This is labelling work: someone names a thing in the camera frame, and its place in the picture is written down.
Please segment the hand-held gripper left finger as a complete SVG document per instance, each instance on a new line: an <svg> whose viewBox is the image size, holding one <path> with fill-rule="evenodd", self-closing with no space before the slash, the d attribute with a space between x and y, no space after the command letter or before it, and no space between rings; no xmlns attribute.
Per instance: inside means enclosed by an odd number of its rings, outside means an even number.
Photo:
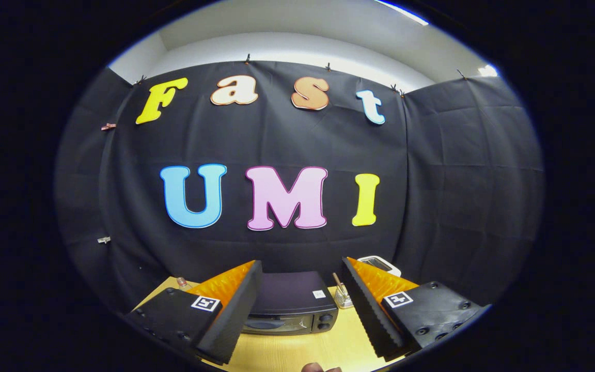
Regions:
<svg viewBox="0 0 595 372"><path fill-rule="evenodd" d="M163 289L125 315L132 327L186 357L229 363L260 289L252 260L189 290Z"/></svg>

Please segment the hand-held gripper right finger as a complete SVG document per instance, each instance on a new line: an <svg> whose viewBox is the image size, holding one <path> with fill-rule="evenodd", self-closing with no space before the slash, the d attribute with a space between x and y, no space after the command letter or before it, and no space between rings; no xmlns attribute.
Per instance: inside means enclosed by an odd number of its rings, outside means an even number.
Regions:
<svg viewBox="0 0 595 372"><path fill-rule="evenodd" d="M373 350L387 362L434 348L486 313L437 281L419 285L352 257L341 267Z"/></svg>

